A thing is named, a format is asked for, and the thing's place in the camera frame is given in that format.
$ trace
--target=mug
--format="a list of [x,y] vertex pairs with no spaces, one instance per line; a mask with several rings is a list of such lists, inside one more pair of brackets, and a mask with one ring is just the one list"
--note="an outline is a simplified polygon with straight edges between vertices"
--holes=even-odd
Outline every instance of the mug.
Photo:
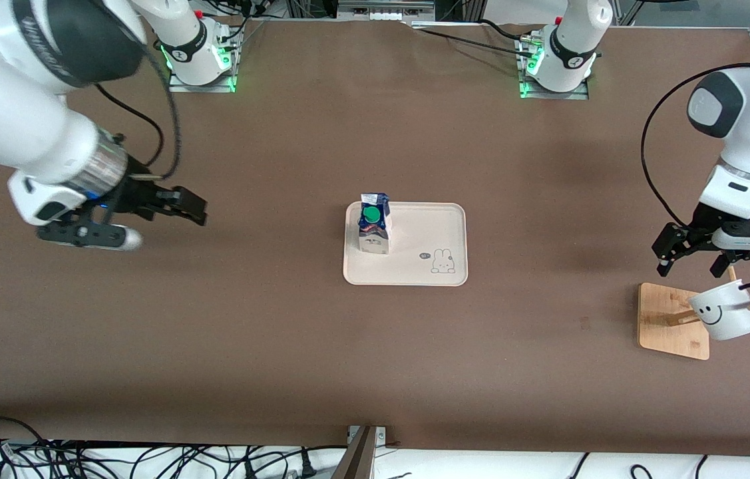
[[688,299],[709,337],[723,341],[750,333],[750,283],[736,279]]

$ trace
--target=brown tabletop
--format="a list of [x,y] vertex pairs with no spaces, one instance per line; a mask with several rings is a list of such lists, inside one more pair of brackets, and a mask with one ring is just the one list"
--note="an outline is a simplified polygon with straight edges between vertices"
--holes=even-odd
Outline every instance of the brown tabletop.
[[[521,100],[510,55],[393,22],[270,22],[246,49],[238,93],[177,94],[170,185],[208,200],[206,228],[121,218],[134,253],[43,243],[0,167],[0,413],[63,438],[317,444],[372,422],[409,448],[750,454],[750,335],[708,361],[636,343],[639,283],[721,283],[712,253],[654,270],[643,121],[679,80],[750,61],[744,30],[612,29],[589,101]],[[149,71],[110,89],[170,124]],[[687,94],[648,144],[685,219],[721,151]],[[152,152],[91,88],[70,104]],[[463,206],[466,284],[348,285],[364,191]]]

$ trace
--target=cable connector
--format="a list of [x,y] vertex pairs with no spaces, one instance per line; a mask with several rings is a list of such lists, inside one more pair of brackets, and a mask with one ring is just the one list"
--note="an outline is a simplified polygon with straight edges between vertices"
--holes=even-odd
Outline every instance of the cable connector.
[[310,454],[307,449],[301,448],[301,479],[309,479],[317,473],[319,471],[315,470],[313,463],[310,462]]

